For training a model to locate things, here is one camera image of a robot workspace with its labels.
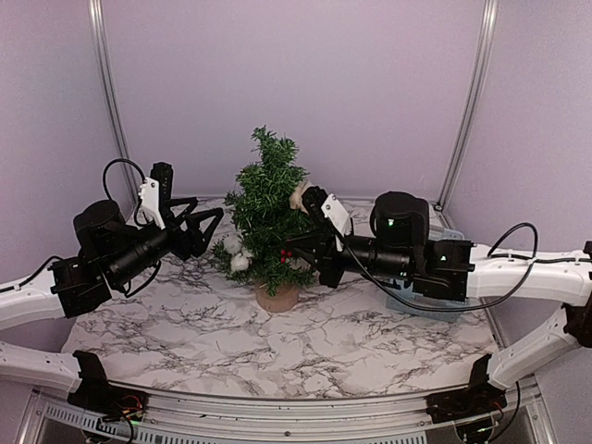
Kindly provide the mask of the white grey small ornament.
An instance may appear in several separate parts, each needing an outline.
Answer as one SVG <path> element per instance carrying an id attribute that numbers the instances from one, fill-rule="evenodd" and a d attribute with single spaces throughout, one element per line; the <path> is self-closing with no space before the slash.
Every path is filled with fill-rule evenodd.
<path id="1" fill-rule="evenodd" d="M 252 261 L 253 254 L 246 249 L 237 235 L 229 235 L 223 239 L 226 253 L 230 255 L 230 270 L 232 273 L 246 271 Z"/>

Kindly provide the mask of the beige fabric ornament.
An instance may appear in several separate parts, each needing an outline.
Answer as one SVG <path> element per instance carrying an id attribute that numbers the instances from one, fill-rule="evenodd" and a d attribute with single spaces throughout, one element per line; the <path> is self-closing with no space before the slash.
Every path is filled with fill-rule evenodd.
<path id="1" fill-rule="evenodd" d="M 308 214 L 307 209 L 302 203 L 302 196 L 311 187 L 313 187 L 313 183 L 310 180 L 303 180 L 297 184 L 296 188 L 290 195 L 291 210 L 299 210 L 305 214 Z"/>

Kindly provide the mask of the small green christmas tree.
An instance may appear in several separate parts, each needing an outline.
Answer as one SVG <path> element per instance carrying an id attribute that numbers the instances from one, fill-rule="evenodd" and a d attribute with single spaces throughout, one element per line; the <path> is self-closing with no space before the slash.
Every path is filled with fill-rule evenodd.
<path id="1" fill-rule="evenodd" d="M 315 278 L 313 269 L 294 270 L 290 262 L 280 263 L 286 240 L 313 229 L 307 214 L 290 209 L 290 195 L 299 182 L 308 179 L 308 172 L 297 165 L 294 140 L 265 126 L 253 130 L 252 140 L 258 159 L 237 175 L 224 205 L 235 228 L 229 235 L 239 236 L 253 258 L 246 271 L 232 273 L 230 255 L 223 246 L 226 236 L 213 247 L 214 264 L 227 279 L 251 284 L 262 309 L 286 313 Z"/>

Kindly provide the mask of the light blue perforated basket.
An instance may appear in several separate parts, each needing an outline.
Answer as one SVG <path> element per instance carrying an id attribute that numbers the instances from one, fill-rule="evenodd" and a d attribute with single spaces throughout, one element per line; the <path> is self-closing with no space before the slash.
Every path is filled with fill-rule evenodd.
<path id="1" fill-rule="evenodd" d="M 444 241 L 444 240 L 453 240 L 453 241 L 463 241 L 464 235 L 455 229 L 451 228 L 440 228 L 436 226 L 430 227 L 429 239 L 431 241 Z M 396 281 L 391 279 L 389 283 L 395 283 Z M 418 306 L 424 306 L 426 308 L 430 308 L 430 311 L 426 310 L 417 310 L 413 309 L 412 307 L 408 307 L 407 305 L 402 304 L 401 302 L 397 301 L 396 299 L 387 296 L 386 297 L 386 307 L 389 310 L 397 311 L 400 313 L 408 314 L 408 315 L 416 315 L 421 316 L 424 318 L 447 322 L 447 323 L 454 323 L 458 320 L 461 316 L 461 313 L 440 313 L 440 312 L 433 312 L 434 308 L 460 308 L 463 303 L 462 302 L 455 302 L 455 301 L 445 301 L 445 300 L 438 300 L 438 299 L 431 299 L 423 296 L 420 293 L 413 292 L 412 287 L 405 289 L 401 281 L 396 282 L 400 289 L 392 289 L 394 293 L 400 296 L 404 301 L 415 304 Z"/>

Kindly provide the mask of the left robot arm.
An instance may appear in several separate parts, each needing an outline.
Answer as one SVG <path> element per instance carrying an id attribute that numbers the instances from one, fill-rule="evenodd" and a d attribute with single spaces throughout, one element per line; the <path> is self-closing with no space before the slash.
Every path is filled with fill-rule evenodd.
<path id="1" fill-rule="evenodd" d="M 65 323 L 89 314 L 119 294 L 133 297 L 150 285 L 163 258 L 182 261 L 207 250 L 224 211 L 199 211 L 194 198 L 173 199 L 144 227 L 128 224 L 112 200 L 91 204 L 75 216 L 80 250 L 51 256 L 28 277 L 1 287 L 1 328 Z M 1 347 L 1 375 L 67 394 L 79 393 L 98 412 L 117 403 L 100 358 L 87 351 L 61 352 L 25 342 Z"/>

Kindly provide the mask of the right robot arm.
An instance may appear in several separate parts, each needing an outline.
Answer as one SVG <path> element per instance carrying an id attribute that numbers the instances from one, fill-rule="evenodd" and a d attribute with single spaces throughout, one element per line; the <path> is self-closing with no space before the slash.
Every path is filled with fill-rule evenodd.
<path id="1" fill-rule="evenodd" d="M 290 207 L 314 222 L 312 232 L 290 239 L 284 256 L 296 256 L 313 269 L 323 286 L 335 288 L 346 273 L 357 273 L 394 300 L 409 289 L 423 296 L 427 313 L 457 314 L 501 308 L 508 315 L 543 312 L 528 321 L 521 337 L 473 365 L 458 405 L 477 414 L 494 391 L 509 389 L 524 376 L 576 348 L 591 344 L 591 250 L 567 253 L 505 250 L 464 239 L 434 240 L 429 206 L 406 192 L 376 198 L 371 232 L 354 232 L 349 211 L 320 187 L 305 183 Z"/>

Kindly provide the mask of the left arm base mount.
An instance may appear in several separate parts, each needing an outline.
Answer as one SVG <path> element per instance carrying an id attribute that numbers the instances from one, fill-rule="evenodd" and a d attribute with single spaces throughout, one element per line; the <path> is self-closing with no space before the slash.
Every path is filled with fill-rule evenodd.
<path id="1" fill-rule="evenodd" d="M 148 399 L 144 391 L 112 385 L 94 353 L 75 351 L 73 356 L 80 367 L 80 385 L 68 394 L 70 405 L 111 417 L 143 410 Z"/>

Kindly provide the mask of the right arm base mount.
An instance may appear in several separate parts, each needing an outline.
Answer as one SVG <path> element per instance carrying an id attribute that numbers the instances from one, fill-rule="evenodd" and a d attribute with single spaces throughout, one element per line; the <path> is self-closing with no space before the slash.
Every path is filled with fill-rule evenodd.
<path id="1" fill-rule="evenodd" d="M 474 362 L 465 388 L 441 391 L 425 397 L 425 411 L 434 424 L 491 413 L 508 405 L 506 390 L 488 382 L 487 365 L 491 357 L 488 353 Z"/>

